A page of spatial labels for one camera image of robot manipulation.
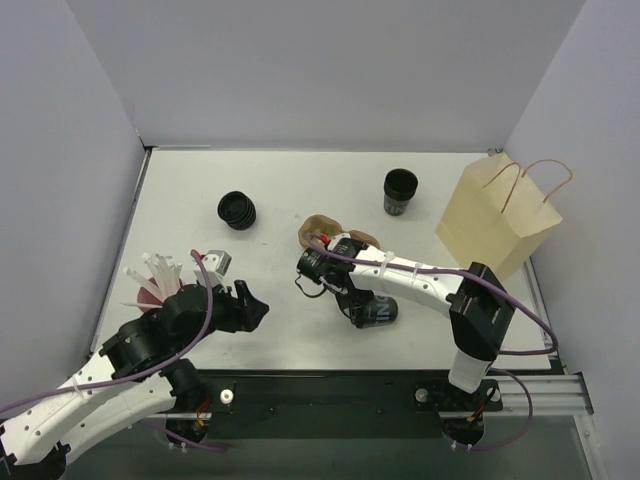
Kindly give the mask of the black paper coffee cup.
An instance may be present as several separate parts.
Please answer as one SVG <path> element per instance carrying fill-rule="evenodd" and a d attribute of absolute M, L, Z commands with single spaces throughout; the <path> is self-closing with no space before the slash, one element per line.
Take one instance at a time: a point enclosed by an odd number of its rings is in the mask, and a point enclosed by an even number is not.
<path fill-rule="evenodd" d="M 392 324 L 398 317 L 399 309 L 395 299 L 375 295 L 363 308 L 362 327 L 381 327 Z"/>

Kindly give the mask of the brown pulp cup carrier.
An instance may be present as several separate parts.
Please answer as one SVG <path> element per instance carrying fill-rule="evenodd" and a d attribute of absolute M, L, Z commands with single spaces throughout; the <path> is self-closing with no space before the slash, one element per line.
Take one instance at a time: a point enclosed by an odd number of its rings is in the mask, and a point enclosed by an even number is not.
<path fill-rule="evenodd" d="M 321 234 L 329 238 L 340 234 L 348 234 L 352 239 L 363 241 L 380 249 L 380 243 L 375 237 L 360 230 L 345 230 L 338 221 L 321 214 L 311 215 L 299 228 L 297 236 L 303 249 L 309 247 L 309 242 L 306 239 L 307 233 Z"/>

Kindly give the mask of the tan paper bag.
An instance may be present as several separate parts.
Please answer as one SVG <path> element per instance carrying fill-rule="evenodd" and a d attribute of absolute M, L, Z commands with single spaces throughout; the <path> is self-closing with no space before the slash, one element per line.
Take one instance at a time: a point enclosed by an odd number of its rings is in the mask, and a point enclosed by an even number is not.
<path fill-rule="evenodd" d="M 550 197 L 573 179 L 573 171 L 567 169 L 567 178 L 545 193 L 531 177 L 543 164 L 566 166 L 542 159 L 522 167 L 500 153 L 464 169 L 436 228 L 460 266 L 485 264 L 504 281 L 551 236 L 563 217 Z"/>

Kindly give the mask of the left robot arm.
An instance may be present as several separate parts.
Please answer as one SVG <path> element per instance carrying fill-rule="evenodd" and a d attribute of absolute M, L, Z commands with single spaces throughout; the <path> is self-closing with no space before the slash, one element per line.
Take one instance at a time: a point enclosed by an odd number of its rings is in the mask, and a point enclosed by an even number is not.
<path fill-rule="evenodd" d="M 216 331 L 252 332 L 268 311 L 242 280 L 181 287 L 124 323 L 54 395 L 2 423 L 2 477 L 56 478 L 84 448 L 141 418 L 199 407 L 206 388 L 184 349 Z"/>

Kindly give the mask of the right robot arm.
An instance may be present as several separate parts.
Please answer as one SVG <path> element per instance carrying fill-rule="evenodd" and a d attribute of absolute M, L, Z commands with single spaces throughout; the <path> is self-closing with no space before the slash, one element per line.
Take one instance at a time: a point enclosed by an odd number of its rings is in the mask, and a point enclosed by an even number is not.
<path fill-rule="evenodd" d="M 394 322 L 398 298 L 447 318 L 457 352 L 443 394 L 457 408 L 477 399 L 515 313 L 491 269 L 477 262 L 467 270 L 441 269 L 344 237 L 323 247 L 312 241 L 296 269 L 331 292 L 358 328 Z"/>

